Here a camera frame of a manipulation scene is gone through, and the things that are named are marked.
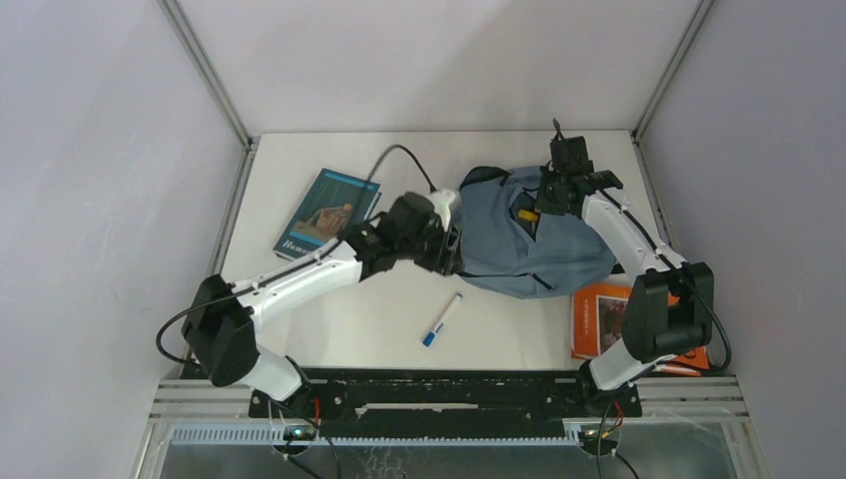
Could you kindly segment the orange Good Morning book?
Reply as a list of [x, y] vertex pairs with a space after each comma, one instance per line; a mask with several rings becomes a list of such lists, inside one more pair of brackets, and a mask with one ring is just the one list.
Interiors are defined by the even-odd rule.
[[[600, 355], [622, 338], [625, 309], [632, 289], [612, 283], [596, 283], [577, 291], [572, 299], [571, 357], [588, 360]], [[700, 346], [660, 365], [657, 372], [700, 376], [709, 370], [706, 347]]]

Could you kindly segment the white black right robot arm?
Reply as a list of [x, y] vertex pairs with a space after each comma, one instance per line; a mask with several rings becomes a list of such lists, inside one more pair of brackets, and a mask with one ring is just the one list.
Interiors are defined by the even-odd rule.
[[647, 230], [623, 182], [595, 169], [584, 138], [556, 133], [550, 153], [538, 209], [575, 216], [593, 229], [632, 285], [621, 338], [587, 362], [586, 381], [576, 390], [581, 409], [601, 415], [615, 404], [617, 389], [710, 343], [714, 278], [705, 263], [689, 262]]

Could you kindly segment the blue capped white marker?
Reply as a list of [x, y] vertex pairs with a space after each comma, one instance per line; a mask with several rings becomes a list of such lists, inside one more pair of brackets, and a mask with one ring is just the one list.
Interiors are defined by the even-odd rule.
[[436, 317], [435, 321], [431, 324], [431, 327], [428, 329], [425, 336], [423, 337], [421, 343], [424, 347], [430, 347], [433, 344], [441, 329], [445, 325], [446, 321], [448, 320], [450, 315], [455, 311], [455, 309], [461, 304], [462, 300], [463, 294], [457, 292], [448, 301], [448, 303], [444, 306], [442, 311]]

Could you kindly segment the teal hardcover book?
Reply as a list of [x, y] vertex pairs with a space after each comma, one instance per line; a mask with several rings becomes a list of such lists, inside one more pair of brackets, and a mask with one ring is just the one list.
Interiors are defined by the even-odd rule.
[[350, 224], [363, 222], [381, 198], [381, 185], [323, 168], [307, 191], [272, 251], [295, 260], [336, 238]]

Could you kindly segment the blue student backpack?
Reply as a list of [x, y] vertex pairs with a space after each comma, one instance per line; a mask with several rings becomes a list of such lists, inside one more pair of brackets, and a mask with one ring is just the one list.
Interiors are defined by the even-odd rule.
[[600, 236], [573, 215], [535, 210], [538, 167], [473, 168], [459, 186], [466, 282], [520, 299], [570, 295], [624, 270]]

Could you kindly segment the yellow highlighter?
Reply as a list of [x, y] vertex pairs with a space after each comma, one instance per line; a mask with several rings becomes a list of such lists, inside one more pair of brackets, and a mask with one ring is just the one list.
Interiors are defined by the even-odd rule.
[[527, 222], [530, 222], [530, 223], [535, 223], [539, 219], [540, 215], [536, 212], [533, 212], [533, 211], [520, 209], [518, 211], [518, 217], [521, 220], [524, 220], [524, 221], [527, 221]]

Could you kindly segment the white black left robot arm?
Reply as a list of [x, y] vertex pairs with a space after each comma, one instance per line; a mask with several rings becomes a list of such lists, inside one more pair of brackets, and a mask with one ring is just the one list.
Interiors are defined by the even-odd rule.
[[204, 279], [183, 312], [182, 335], [200, 370], [215, 387], [257, 389], [289, 416], [310, 406], [310, 384], [288, 355], [264, 348], [258, 335], [291, 309], [337, 288], [385, 272], [401, 260], [443, 276], [457, 273], [460, 258], [460, 195], [440, 190], [408, 192], [376, 222], [352, 226], [290, 264], [253, 278]]

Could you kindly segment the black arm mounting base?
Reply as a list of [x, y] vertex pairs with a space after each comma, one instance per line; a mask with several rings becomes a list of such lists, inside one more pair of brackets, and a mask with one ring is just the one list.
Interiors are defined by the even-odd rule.
[[333, 439], [562, 439], [568, 420], [642, 416], [636, 387], [595, 392], [571, 370], [308, 368], [285, 400]]

